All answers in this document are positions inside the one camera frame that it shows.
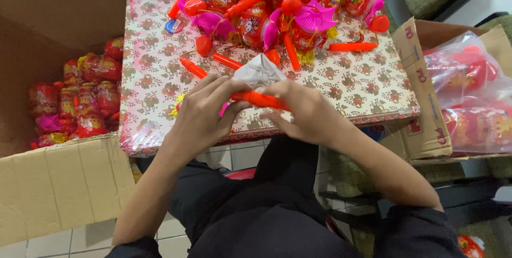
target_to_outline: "person's right hand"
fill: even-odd
[[[291,123],[275,113],[261,115],[271,119],[289,137],[333,148],[346,141],[344,138],[350,139],[357,130],[318,90],[285,80],[269,85],[263,94],[278,97],[290,106]]]

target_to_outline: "table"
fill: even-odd
[[[128,0],[125,22],[125,57],[121,87],[120,145],[131,156],[154,155],[163,137],[175,122],[171,112],[177,98],[190,91],[199,81],[178,60],[185,52],[195,50],[197,27],[179,14],[183,31],[169,34],[164,30],[166,15],[175,0]],[[359,22],[341,15],[336,42],[358,39]],[[364,29],[365,41],[376,42],[375,35]],[[407,75],[400,63],[389,33],[378,36],[379,46],[370,52],[331,53],[328,45],[315,51],[315,62],[293,71],[284,47],[277,46],[281,56],[279,69],[288,79],[316,88],[337,111],[354,124],[365,124],[419,115],[419,106]],[[225,42],[214,42],[221,54]],[[259,53],[252,49],[234,49],[230,58],[246,63]],[[188,53],[187,58],[208,73],[232,77],[234,70],[211,57]],[[250,108],[234,121],[231,135],[223,143],[270,137],[280,133],[260,113],[269,108]],[[289,112],[280,111],[285,119]]]

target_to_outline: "forearm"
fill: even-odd
[[[436,191],[416,169],[355,127],[333,148],[357,162],[391,202],[442,211]]]
[[[164,144],[135,186],[135,192],[121,209],[112,247],[154,237],[162,224],[178,175],[188,160]]]

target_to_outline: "person's left hand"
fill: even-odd
[[[188,162],[231,133],[238,113],[252,104],[236,101],[229,104],[222,117],[219,112],[231,94],[251,90],[251,86],[241,81],[213,74],[206,76],[181,101],[176,123],[165,136],[162,147],[177,147]]]

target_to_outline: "white tissue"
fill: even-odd
[[[236,70],[232,79],[243,81],[251,85],[254,91],[258,91],[257,88],[286,80],[286,76],[268,60],[267,56],[260,53]]]

